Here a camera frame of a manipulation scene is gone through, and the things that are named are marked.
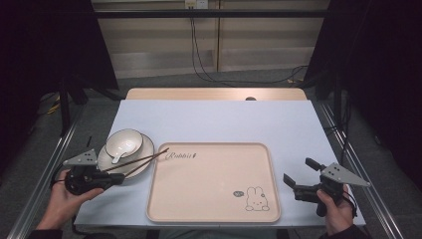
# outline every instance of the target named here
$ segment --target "wall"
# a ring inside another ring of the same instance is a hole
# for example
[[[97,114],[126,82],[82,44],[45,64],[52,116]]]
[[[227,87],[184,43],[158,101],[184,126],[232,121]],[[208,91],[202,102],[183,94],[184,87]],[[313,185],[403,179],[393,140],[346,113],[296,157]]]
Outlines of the wall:
[[[326,9],[329,1],[209,0],[210,9]],[[184,9],[184,1],[95,0],[101,9]],[[322,19],[195,19],[207,72],[292,68],[310,61]],[[118,79],[193,73],[189,19],[99,19]]]

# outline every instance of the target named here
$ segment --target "sleeve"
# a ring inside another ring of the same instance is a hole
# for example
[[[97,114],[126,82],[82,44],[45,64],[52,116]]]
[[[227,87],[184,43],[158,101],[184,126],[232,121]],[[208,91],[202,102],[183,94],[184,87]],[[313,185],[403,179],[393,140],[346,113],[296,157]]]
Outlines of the sleeve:
[[[27,239],[61,239],[62,230],[34,230]]]
[[[326,233],[319,237],[319,239],[369,239],[356,225],[351,225],[344,231],[328,236]]]

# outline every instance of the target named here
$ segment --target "white tabletop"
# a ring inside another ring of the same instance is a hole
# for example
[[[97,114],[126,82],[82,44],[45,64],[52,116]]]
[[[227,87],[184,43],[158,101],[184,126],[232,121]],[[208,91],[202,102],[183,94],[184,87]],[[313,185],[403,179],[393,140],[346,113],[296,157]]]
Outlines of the white tabletop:
[[[310,101],[122,101],[112,134],[133,128],[148,135],[155,151],[166,142],[259,142],[270,151],[278,187],[281,217],[274,223],[155,223],[146,216],[153,163],[141,175],[113,186],[86,202],[76,224],[134,227],[323,226],[317,205],[296,201],[283,183],[287,174],[297,184],[319,183],[319,172],[305,158],[330,165],[335,156]],[[356,225],[364,225],[358,211]]]

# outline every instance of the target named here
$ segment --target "metal rail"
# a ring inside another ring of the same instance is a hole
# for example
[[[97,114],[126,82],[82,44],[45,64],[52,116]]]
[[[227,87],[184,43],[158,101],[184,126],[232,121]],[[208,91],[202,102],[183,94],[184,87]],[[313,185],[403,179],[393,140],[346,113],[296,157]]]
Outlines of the metal rail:
[[[335,126],[335,121],[333,119],[333,112],[327,103],[321,103],[320,107],[324,116],[326,117],[330,126]],[[344,146],[345,140],[345,133],[338,129],[335,130],[334,135],[340,144],[341,147]],[[378,191],[375,188],[375,185],[369,178],[366,170],[364,169],[360,159],[357,157],[356,152],[354,151],[351,144],[348,142],[347,147],[345,150],[345,156],[350,163],[354,172],[363,178],[364,180],[371,183],[370,187],[362,187],[369,203],[372,205],[372,208],[377,215],[382,227],[384,228],[385,232],[388,235],[388,238],[391,239],[400,239],[404,238],[400,229],[398,228],[397,223],[394,220],[393,215],[391,214],[390,210],[388,209],[387,205],[385,205],[384,201],[381,199],[381,196],[378,194]]]
[[[38,209],[40,208],[41,202],[43,201],[42,199],[45,196],[45,193],[49,187],[50,178],[52,178],[53,176],[53,171],[58,165],[58,163],[61,162],[63,154],[72,139],[72,136],[75,132],[76,124],[80,120],[84,108],[85,106],[77,108],[73,123],[71,124],[69,130],[65,133],[65,135],[60,137],[57,146],[46,166],[46,169],[44,169],[44,172],[41,174],[40,180],[32,191],[28,202],[26,203],[24,209],[22,210],[21,214],[13,225],[12,230],[10,231],[7,239],[26,238],[32,221],[34,220],[34,217]]]
[[[344,18],[363,15],[361,12],[328,10],[243,10],[243,9],[183,9],[183,10],[96,10],[37,12],[38,15],[81,18]]]

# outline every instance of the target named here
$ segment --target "chopsticks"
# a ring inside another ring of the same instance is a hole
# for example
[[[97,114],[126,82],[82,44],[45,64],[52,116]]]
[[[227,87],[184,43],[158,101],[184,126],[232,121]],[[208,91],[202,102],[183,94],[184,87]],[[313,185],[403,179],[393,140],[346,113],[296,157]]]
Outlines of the chopsticks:
[[[128,177],[131,174],[133,174],[134,172],[136,172],[138,169],[142,168],[143,166],[145,166],[146,164],[150,163],[151,161],[153,161],[154,159],[156,159],[158,156],[162,155],[163,153],[165,153],[167,151],[168,151],[168,148],[166,148],[165,150],[163,150],[163,151],[161,151],[159,153],[156,153],[156,154],[153,154],[153,155],[150,155],[150,156],[142,157],[142,158],[139,158],[139,159],[135,159],[133,161],[130,161],[130,162],[123,163],[123,164],[118,165],[118,166],[114,166],[114,167],[110,167],[108,169],[104,169],[103,172],[111,171],[111,170],[114,170],[116,168],[120,168],[120,167],[127,166],[127,165],[130,165],[130,164],[139,162],[139,161],[143,161],[143,160],[149,159],[145,163],[141,164],[140,166],[136,167],[135,169],[133,169],[132,171],[130,171],[127,174],[124,175],[124,177]]]

